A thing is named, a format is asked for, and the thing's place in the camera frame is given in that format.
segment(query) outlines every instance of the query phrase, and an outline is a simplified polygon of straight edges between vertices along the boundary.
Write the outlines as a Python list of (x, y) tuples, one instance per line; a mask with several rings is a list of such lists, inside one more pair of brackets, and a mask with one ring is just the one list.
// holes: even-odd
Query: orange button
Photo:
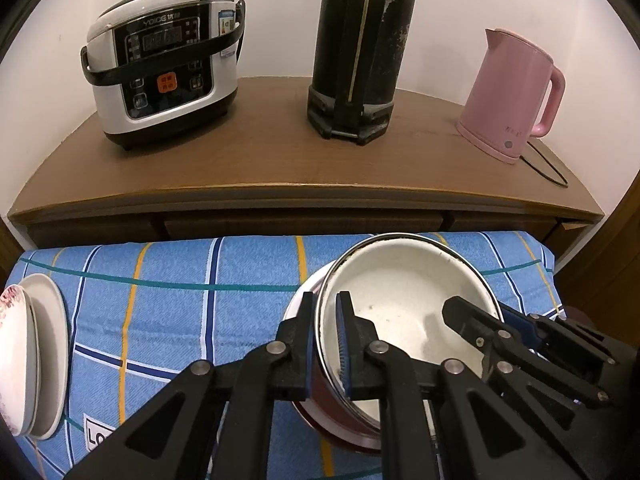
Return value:
[(175, 72), (167, 72), (158, 77), (158, 91), (161, 94), (166, 94), (176, 88), (178, 88), (178, 79), (175, 76)]

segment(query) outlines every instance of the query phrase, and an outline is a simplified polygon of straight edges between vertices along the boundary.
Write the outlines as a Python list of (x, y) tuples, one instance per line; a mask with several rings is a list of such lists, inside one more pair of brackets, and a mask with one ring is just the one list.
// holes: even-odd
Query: checkered tablecloth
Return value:
[[(295, 290), (370, 235), (226, 237), (24, 253), (9, 283), (43, 272), (65, 300), (70, 387), (48, 440), (19, 438), (43, 478), (60, 479), (193, 360), (223, 364), (273, 339)], [(442, 233), (498, 300), (554, 316), (552, 253), (523, 232)], [(321, 443), (286, 402), (274, 409), (269, 480), (379, 480), (380, 459)]]

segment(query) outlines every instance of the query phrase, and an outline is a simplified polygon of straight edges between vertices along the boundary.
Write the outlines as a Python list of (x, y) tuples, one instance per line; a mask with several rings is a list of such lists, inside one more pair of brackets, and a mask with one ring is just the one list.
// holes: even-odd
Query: wooden table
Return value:
[[(541, 240), (602, 218), (543, 143), (569, 187), (460, 136), (460, 105), (396, 92), (388, 132), (361, 147), (306, 121), (308, 78), (239, 81), (222, 120), (125, 152), (89, 117), (44, 161), (9, 218), (41, 247), (231, 234), (525, 229)], [(526, 156), (552, 170), (527, 146)]]

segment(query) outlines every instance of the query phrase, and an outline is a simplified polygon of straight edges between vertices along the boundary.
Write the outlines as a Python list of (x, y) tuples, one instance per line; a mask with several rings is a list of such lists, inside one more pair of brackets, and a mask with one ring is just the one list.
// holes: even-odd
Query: white wall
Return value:
[[(0, 166), (2, 216), (94, 110), (78, 52), (89, 24), (117, 1), (43, 0), (0, 65), (0, 146), (20, 153)], [(246, 2), (240, 74), (310, 75), (320, 0)], [(632, 135), (640, 52), (605, 0), (416, 0), (398, 86), (464, 104), (486, 49), (484, 29), (494, 27), (540, 44), (566, 74), (564, 103), (545, 140), (611, 213), (640, 168), (640, 136)], [(44, 77), (63, 81), (63, 90), (43, 89)], [(34, 98), (27, 104), (25, 95)]]

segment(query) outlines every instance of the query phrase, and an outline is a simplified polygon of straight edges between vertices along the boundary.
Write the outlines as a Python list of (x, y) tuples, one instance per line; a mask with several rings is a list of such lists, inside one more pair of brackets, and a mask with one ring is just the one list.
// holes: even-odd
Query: black cable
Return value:
[(557, 181), (556, 179), (548, 176), (548, 174), (542, 173), (542, 171), (540, 171), (538, 168), (536, 168), (531, 162), (529, 162), (526, 158), (524, 158), (523, 155), (520, 156), (520, 158), (522, 160), (524, 160), (524, 163), (529, 166), (530, 168), (532, 168), (536, 173), (542, 175), (543, 177), (545, 177), (549, 182), (553, 182), (554, 184), (556, 184), (556, 186), (560, 186), (560, 187), (569, 187), (569, 183), (567, 182), (567, 179), (565, 179), (564, 175), (562, 173), (560, 173), (558, 171), (558, 168), (556, 168), (551, 162), (549, 162), (549, 159), (546, 158), (546, 156), (544, 156), (539, 149), (537, 149), (533, 144), (531, 144), (529, 141), (527, 141), (527, 144), (529, 146), (531, 146), (534, 150), (536, 150), (536, 153), (542, 157), (542, 159), (548, 164), (548, 166), (554, 170), (558, 176), (562, 179), (562, 182)]

